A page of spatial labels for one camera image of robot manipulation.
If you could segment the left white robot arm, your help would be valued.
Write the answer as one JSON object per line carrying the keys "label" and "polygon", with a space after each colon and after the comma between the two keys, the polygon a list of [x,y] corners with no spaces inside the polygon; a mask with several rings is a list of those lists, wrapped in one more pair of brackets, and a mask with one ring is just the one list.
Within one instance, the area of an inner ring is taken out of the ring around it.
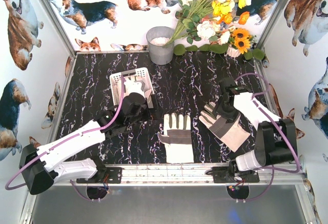
{"label": "left white robot arm", "polygon": [[66,180],[102,182],[109,169],[99,158],[68,159],[88,147],[127,133],[128,128],[137,123],[156,120],[161,115],[162,108],[155,94],[133,92],[73,133],[43,146],[27,145],[23,148],[19,169],[29,193],[40,194]]}

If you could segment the white grey glove back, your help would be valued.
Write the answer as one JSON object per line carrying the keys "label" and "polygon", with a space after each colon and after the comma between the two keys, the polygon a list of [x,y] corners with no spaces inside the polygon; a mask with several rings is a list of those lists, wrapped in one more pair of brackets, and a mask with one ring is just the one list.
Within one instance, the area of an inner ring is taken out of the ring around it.
{"label": "white grey glove back", "polygon": [[214,115],[214,105],[214,102],[206,104],[200,112],[199,120],[231,151],[236,152],[250,133],[239,124],[240,112],[237,112],[237,118],[231,123],[221,115]]}

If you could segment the left black base bracket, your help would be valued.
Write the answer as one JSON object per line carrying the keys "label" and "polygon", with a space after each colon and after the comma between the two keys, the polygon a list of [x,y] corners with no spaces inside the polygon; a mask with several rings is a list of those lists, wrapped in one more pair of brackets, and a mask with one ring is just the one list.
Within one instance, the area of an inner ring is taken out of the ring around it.
{"label": "left black base bracket", "polygon": [[121,167],[104,167],[98,170],[94,176],[89,179],[78,178],[76,182],[78,184],[120,184],[122,178]]}

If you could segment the right black base bracket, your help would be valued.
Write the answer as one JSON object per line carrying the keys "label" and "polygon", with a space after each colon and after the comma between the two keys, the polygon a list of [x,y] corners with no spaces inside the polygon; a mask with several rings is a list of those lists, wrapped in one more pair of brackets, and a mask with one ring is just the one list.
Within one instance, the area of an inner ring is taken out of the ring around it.
{"label": "right black base bracket", "polygon": [[235,171],[229,167],[212,167],[205,172],[205,175],[213,177],[214,183],[258,183],[260,181],[257,172],[253,170]]}

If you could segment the white plastic storage basket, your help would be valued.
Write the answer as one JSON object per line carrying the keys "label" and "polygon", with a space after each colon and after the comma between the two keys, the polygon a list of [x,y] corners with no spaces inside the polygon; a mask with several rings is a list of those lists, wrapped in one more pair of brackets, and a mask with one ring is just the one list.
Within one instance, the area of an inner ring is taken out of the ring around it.
{"label": "white plastic storage basket", "polygon": [[[149,88],[149,89],[152,89],[151,96],[154,95],[152,82],[151,82],[151,79],[150,79],[148,69],[146,67],[137,68],[137,69],[128,70],[128,71],[123,71],[123,72],[119,72],[119,73],[115,73],[115,74],[110,75],[110,85],[111,85],[111,91],[112,91],[112,97],[113,97],[113,104],[114,105],[118,105],[119,102],[120,102],[120,99],[121,99],[121,98],[118,97],[118,93],[115,90],[115,88],[117,87],[117,83],[118,83],[119,79],[121,78],[122,82],[124,82],[125,81],[124,77],[130,76],[130,75],[140,76],[142,78],[142,80],[146,82],[146,87]],[[146,99],[148,105],[152,105],[151,96],[148,99]]]}

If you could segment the black base bracket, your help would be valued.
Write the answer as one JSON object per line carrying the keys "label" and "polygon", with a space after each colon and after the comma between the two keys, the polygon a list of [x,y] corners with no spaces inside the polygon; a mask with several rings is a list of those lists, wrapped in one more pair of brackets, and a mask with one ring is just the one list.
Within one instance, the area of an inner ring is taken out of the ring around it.
{"label": "black base bracket", "polygon": [[94,176],[89,179],[78,178],[76,182],[78,184],[120,184],[122,178],[121,167],[104,167],[98,170]]}
{"label": "black base bracket", "polygon": [[257,172],[253,170],[235,171],[229,167],[212,167],[205,172],[205,175],[213,177],[214,183],[258,183],[260,181]]}

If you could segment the white ribbed flower pot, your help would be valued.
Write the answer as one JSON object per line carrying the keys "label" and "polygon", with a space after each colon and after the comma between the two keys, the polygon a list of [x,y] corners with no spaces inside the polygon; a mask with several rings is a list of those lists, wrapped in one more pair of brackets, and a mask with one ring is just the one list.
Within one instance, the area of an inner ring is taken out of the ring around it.
{"label": "white ribbed flower pot", "polygon": [[238,49],[228,46],[227,55],[230,57],[238,57],[241,55],[241,52]]}

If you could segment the grey metal bucket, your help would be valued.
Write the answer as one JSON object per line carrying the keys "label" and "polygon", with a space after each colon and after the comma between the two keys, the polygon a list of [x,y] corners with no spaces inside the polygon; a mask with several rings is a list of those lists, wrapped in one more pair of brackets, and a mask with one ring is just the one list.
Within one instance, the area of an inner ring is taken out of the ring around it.
{"label": "grey metal bucket", "polygon": [[150,59],[157,65],[166,65],[173,59],[174,30],[166,26],[151,28],[146,33]]}

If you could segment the artificial flower bouquet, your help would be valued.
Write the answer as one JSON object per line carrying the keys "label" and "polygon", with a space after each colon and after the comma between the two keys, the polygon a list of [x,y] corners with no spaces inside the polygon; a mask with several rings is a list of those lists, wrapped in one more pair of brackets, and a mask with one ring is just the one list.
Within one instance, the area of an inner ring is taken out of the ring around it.
{"label": "artificial flower bouquet", "polygon": [[254,0],[178,0],[176,24],[172,40],[186,39],[174,48],[175,55],[187,50],[227,53],[228,46],[238,49],[245,60],[263,60],[265,53],[256,48],[255,38],[242,27],[251,17]]}

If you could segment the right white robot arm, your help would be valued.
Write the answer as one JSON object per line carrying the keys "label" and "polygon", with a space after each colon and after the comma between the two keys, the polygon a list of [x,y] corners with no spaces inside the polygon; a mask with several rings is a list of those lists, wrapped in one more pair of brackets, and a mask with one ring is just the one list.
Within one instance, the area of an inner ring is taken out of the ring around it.
{"label": "right white robot arm", "polygon": [[237,169],[276,170],[276,164],[294,161],[295,172],[299,172],[294,122],[288,118],[281,119],[263,107],[249,88],[238,86],[232,77],[223,78],[219,85],[221,97],[212,111],[215,119],[210,131],[223,139],[232,133],[233,125],[241,114],[257,130],[254,149],[235,158]]}

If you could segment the aluminium front rail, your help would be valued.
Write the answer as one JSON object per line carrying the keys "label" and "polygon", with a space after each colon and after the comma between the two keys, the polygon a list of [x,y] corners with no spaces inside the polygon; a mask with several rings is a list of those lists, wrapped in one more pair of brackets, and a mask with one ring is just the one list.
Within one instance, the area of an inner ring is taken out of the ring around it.
{"label": "aluminium front rail", "polygon": [[[123,185],[232,185],[235,183],[214,183],[213,177],[205,175],[207,170],[212,167],[229,167],[229,163],[215,164],[143,164],[143,165],[106,165],[106,167],[121,167]],[[278,185],[297,185],[301,184],[306,178],[305,170],[294,172],[294,163],[281,164],[276,166],[276,170],[259,169],[257,172],[260,181],[258,183],[246,183],[247,185],[265,185],[272,178],[274,184]],[[76,182],[78,178],[89,179],[94,176],[94,168],[85,162],[81,164],[72,161],[60,164],[61,175],[55,181],[57,184]],[[95,186],[113,185],[109,183],[88,184]]]}

